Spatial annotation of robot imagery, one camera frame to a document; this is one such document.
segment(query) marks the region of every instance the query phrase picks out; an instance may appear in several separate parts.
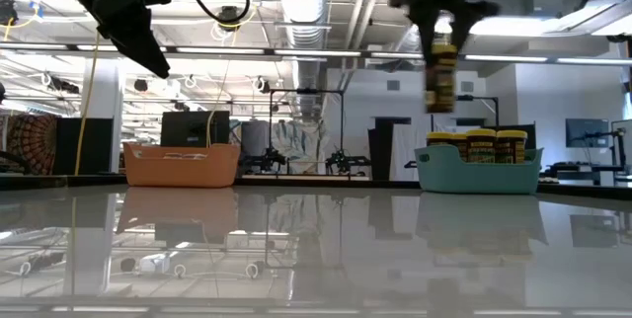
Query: teal basket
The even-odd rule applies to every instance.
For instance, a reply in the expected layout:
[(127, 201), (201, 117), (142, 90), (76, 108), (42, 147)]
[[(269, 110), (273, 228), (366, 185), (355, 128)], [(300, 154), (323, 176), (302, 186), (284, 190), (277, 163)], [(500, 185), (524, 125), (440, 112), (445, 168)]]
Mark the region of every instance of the teal basket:
[(461, 160), (452, 145), (415, 150), (424, 191), (445, 194), (533, 195), (537, 191), (543, 149), (527, 150), (524, 164), (476, 164)]

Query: ceiling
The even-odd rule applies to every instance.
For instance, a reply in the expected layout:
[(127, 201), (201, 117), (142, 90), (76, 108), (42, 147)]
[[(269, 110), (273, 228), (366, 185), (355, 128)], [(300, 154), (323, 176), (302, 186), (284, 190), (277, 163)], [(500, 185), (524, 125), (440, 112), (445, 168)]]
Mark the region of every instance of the ceiling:
[[(33, 15), (31, 0), (17, 0), (16, 9), (23, 24)], [(221, 6), (243, 6), (244, 0), (202, 0), (212, 11)], [(52, 42), (94, 44), (96, 22), (86, 15), (84, 8), (76, 0), (39, 0), (43, 16), (24, 28), (10, 30), (9, 41)], [(331, 29), (326, 35), (326, 48), (337, 49), (345, 46), (350, 22), (353, 20), (356, 0), (328, 0), (327, 21)], [(169, 5), (153, 6), (153, 33), (162, 45), (215, 45), (241, 47), (288, 47), (286, 28), (279, 26), (284, 21), (280, 0), (253, 0), (252, 14), (240, 27), (237, 34), (226, 34), (206, 16), (195, 0), (173, 0)], [(388, 50), (396, 43), (409, 27), (404, 11), (387, 6), (386, 0), (376, 0), (370, 19), (367, 20), (363, 34), (356, 32), (359, 48), (378, 47)], [(592, 44), (580, 51), (583, 55), (595, 56), (607, 49), (603, 37), (581, 37)], [(465, 51), (468, 53), (524, 53), (535, 52), (537, 47), (530, 45), (554, 44), (548, 53), (568, 53), (577, 50), (578, 38), (549, 38), (541, 43), (533, 43), (534, 37), (499, 37), (486, 34), (474, 36)], [(225, 80), (223, 97), (239, 100), (267, 100), (267, 95), (255, 91), (252, 81), (258, 77), (270, 81), (276, 88), (292, 88), (292, 62), (290, 59), (276, 61), (262, 60), (208, 60), (208, 59), (169, 59), (171, 78), (181, 83), (181, 94), (185, 98), (213, 98), (219, 96), (219, 90)], [(3, 53), (0, 55), (0, 80), (7, 88), (8, 95), (45, 96), (58, 95), (47, 90), (41, 83), (41, 74), (48, 72), (68, 82), (81, 86), (85, 68), (85, 58), (63, 55), (20, 55)], [(167, 97), (161, 92), (138, 93), (133, 89), (137, 78), (151, 80), (149, 71), (127, 59), (124, 61), (127, 72), (126, 92), (134, 97)], [(467, 62), (461, 69), (480, 71), (484, 68), (480, 62)], [(290, 101), (293, 96), (286, 96)], [(43, 103), (44, 107), (54, 107), (61, 114), (72, 114), (79, 104), (60, 102)], [(127, 115), (157, 114), (171, 106), (143, 104), (125, 106)], [(244, 107), (240, 112), (249, 115), (252, 112), (266, 112), (267, 107)], [(294, 108), (280, 110), (282, 113), (295, 111)]]

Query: glossy table surface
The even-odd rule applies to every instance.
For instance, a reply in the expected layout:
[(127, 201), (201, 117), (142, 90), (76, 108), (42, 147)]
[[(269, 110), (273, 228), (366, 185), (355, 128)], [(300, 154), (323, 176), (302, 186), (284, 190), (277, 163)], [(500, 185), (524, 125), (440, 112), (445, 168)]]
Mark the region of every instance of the glossy table surface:
[(632, 316), (632, 202), (276, 187), (1, 196), (0, 317)]

